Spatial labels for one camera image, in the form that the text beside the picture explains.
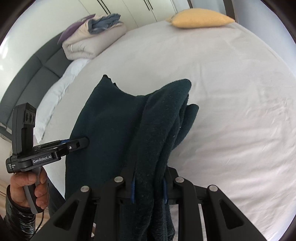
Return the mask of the black jacket forearm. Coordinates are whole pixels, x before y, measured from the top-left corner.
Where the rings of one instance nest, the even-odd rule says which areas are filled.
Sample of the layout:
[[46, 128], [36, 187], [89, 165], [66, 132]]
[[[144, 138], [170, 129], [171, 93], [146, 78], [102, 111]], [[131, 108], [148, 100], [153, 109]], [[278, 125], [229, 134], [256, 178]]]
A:
[[10, 185], [6, 188], [6, 215], [1, 217], [1, 240], [30, 240], [35, 234], [36, 215], [29, 207], [21, 207], [11, 198]]

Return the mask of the person's left hand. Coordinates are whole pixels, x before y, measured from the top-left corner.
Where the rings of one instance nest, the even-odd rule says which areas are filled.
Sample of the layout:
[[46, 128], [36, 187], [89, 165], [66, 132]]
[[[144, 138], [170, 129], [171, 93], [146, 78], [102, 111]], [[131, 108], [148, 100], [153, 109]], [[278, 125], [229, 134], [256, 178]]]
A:
[[27, 191], [30, 186], [35, 186], [34, 196], [36, 206], [45, 209], [49, 204], [48, 176], [44, 168], [41, 168], [39, 176], [33, 172], [19, 172], [13, 174], [10, 180], [11, 200], [20, 207], [29, 208]]

